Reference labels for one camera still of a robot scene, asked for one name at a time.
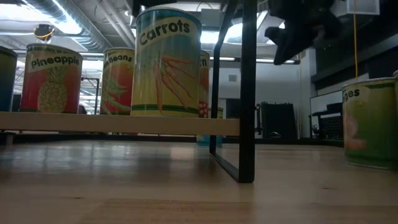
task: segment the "yellow can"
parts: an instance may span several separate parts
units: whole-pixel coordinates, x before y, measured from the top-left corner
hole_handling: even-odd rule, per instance
[[[133,116],[198,117],[201,23],[179,9],[137,17]]]
[[[134,54],[133,49],[127,48],[113,48],[105,51],[101,114],[130,115]]]
[[[199,79],[199,117],[208,117],[209,105],[209,62],[210,55],[200,51],[200,79]]]

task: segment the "can label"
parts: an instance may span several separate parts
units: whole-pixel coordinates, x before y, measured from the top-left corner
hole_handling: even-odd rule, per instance
[[[198,117],[201,25],[171,10],[137,19],[132,115]]]
[[[200,52],[200,79],[199,79],[199,117],[208,117],[209,104],[209,60],[206,52]]]
[[[77,113],[82,60],[56,46],[28,46],[20,110]]]
[[[130,115],[133,76],[133,50],[105,52],[100,114]]]
[[[344,146],[348,157],[398,159],[394,82],[368,82],[343,90]]]

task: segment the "dark object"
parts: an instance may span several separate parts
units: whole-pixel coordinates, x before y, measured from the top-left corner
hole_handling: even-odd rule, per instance
[[[241,117],[241,99],[226,99],[226,119],[239,119]]]
[[[53,32],[54,28],[48,24],[39,24],[39,27],[34,29],[34,35],[41,41],[49,41]]]
[[[339,35],[341,22],[330,12],[334,0],[269,0],[270,15],[285,20],[285,29],[268,27],[265,36],[276,45],[274,64],[281,65],[313,45],[320,27],[323,38]]]
[[[229,0],[214,49],[213,92],[211,107],[218,107],[218,79],[220,74],[220,49],[234,16],[238,0]],[[239,136],[239,168],[216,153],[216,136],[210,137],[210,154],[239,183],[254,181],[254,106],[256,98],[256,39],[257,1],[243,1],[242,61],[241,61],[241,109]],[[211,111],[216,118],[217,110]]]
[[[341,113],[343,111],[343,103],[331,103],[326,105],[328,111],[338,111]]]
[[[19,111],[19,105],[21,105],[21,94],[14,94],[12,97],[12,112],[18,112]]]
[[[297,139],[293,104],[261,103],[262,137]]]
[[[170,4],[170,3],[176,3],[176,0],[133,0],[132,1],[132,15],[136,18],[139,14],[139,10],[141,6],[145,7],[152,7],[152,6],[157,6],[160,4]]]
[[[84,78],[82,77],[81,80],[95,80],[97,82],[97,86],[95,88],[95,106],[94,106],[94,114],[97,114],[97,107],[98,107],[98,90],[100,88],[100,79],[99,78]]]
[[[339,116],[327,116],[339,113]],[[343,138],[343,111],[342,110],[327,110],[313,113],[312,116],[318,117],[318,138],[320,139],[342,139]]]

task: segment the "wooden plank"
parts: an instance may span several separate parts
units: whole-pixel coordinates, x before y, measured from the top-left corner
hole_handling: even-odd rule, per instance
[[[239,136],[239,120],[0,112],[0,129]]]

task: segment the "green can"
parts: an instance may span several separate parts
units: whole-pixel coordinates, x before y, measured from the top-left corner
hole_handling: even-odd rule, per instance
[[[396,70],[393,74],[396,78],[396,105],[397,105],[397,119],[398,119],[398,70]]]
[[[343,87],[344,148],[350,164],[398,168],[395,78]]]
[[[137,17],[133,116],[198,117],[201,23],[152,7]]]
[[[10,111],[18,55],[0,46],[0,111]]]

